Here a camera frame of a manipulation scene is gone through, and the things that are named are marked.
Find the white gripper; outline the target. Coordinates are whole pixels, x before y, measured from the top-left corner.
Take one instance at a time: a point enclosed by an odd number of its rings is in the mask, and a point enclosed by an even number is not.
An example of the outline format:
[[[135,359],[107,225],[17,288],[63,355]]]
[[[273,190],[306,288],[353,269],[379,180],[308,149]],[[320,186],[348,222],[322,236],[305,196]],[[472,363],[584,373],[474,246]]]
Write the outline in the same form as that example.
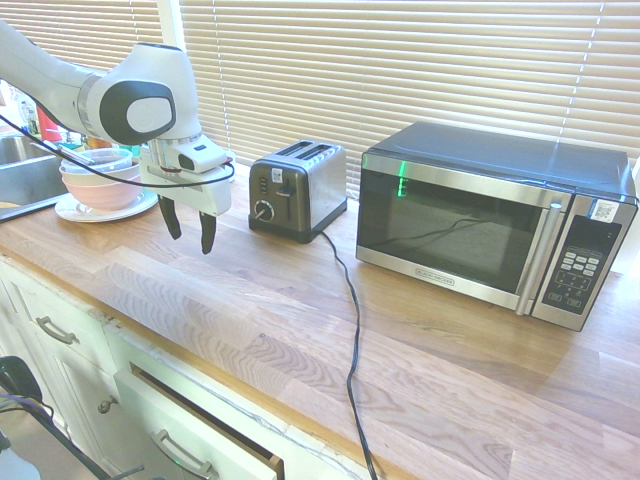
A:
[[[193,173],[181,170],[169,173],[152,161],[148,149],[141,150],[139,158],[141,182],[146,188],[156,193],[158,205],[174,240],[181,237],[175,203],[184,204],[200,211],[201,251],[204,255],[211,252],[216,236],[217,218],[230,209],[232,204],[231,182],[233,175],[231,165],[214,167],[204,173]]]

